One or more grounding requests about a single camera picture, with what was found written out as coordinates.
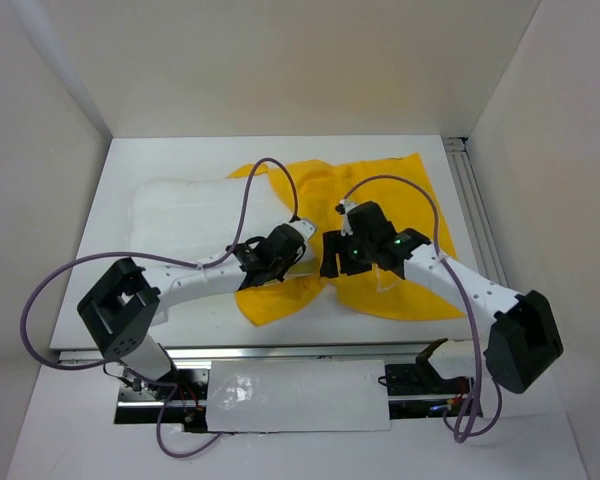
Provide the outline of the yellow pikachu pillowcase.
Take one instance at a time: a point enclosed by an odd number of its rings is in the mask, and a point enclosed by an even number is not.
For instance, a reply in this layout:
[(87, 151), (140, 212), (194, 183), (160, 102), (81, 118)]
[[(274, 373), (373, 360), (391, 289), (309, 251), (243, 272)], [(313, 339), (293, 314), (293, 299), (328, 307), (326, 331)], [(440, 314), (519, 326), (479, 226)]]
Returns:
[(279, 200), (317, 227), (309, 245), (320, 264), (308, 276), (235, 294), (241, 313), (263, 326), (300, 312), (328, 285), (356, 312), (398, 321), (461, 317), (449, 302), (405, 279), (410, 248), (439, 245), (455, 255), (451, 233), (419, 154), (331, 165), (306, 160), (263, 165)]

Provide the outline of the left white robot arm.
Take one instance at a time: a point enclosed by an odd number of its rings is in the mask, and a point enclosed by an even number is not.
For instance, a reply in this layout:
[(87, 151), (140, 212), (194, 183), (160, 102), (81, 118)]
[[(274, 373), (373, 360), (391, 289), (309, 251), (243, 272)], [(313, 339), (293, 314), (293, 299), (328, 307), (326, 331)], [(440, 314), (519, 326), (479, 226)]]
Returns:
[(282, 282), (305, 254), (315, 227), (307, 220), (276, 226), (264, 239), (236, 245), (222, 263), (185, 268), (160, 264), (145, 269), (131, 258), (114, 262), (78, 303), (77, 311), (103, 359), (139, 373), (156, 399), (177, 387), (177, 369), (149, 335), (181, 303)]

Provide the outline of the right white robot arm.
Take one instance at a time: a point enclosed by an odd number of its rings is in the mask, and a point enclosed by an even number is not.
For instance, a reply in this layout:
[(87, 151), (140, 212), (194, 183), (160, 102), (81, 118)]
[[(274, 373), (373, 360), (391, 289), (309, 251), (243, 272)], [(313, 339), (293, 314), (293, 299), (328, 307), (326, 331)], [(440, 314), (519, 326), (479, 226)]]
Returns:
[(488, 329), (486, 369), (507, 391), (522, 394), (563, 354), (548, 299), (501, 286), (444, 252), (413, 228), (398, 232), (381, 207), (340, 201), (342, 227), (323, 234), (320, 275), (338, 278), (377, 267), (415, 283), (464, 311)]

